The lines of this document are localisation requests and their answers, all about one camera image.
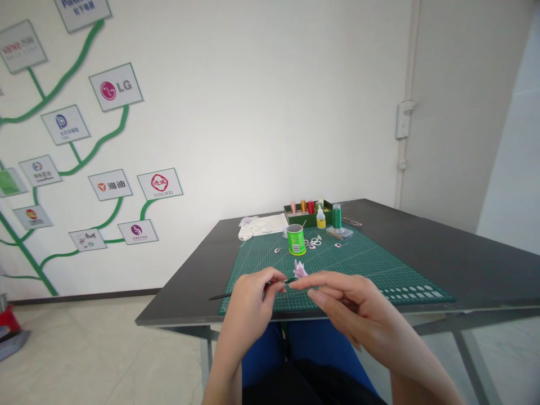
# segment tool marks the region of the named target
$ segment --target pink paper flower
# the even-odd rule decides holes
[[[302,262],[296,262],[296,260],[294,261],[293,273],[296,278],[302,278],[302,277],[308,276],[308,274],[305,272],[304,265],[302,264]]]

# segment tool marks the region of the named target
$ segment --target thread spool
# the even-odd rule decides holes
[[[334,204],[332,208],[332,223],[335,229],[341,228],[341,204]]]

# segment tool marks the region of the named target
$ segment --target yellow glue bottle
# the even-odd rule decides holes
[[[319,208],[319,211],[317,211],[317,228],[326,228],[326,217],[325,214],[322,212],[322,208]]]

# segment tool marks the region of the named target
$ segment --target dark gray table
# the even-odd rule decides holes
[[[471,329],[540,313],[540,256],[370,200],[348,201],[342,209],[344,217],[363,224],[359,229],[371,240],[456,298],[454,303],[397,308],[403,314],[445,314],[444,320],[416,330],[421,335],[452,332],[480,404],[500,403]],[[209,325],[223,321],[217,315],[221,302],[208,297],[225,292],[241,244],[240,219],[219,221],[136,319],[139,326],[201,338],[204,383],[212,363],[211,341],[218,336]],[[275,313],[272,320],[314,318],[325,314]]]

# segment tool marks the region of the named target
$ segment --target tiled floor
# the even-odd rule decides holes
[[[18,307],[17,318],[32,333],[0,362],[0,404],[199,404],[199,340],[137,327],[134,319],[151,298]],[[540,318],[475,335],[503,403],[540,404]],[[466,403],[477,404],[451,335],[425,341]],[[365,352],[359,357],[391,403],[388,371]]]

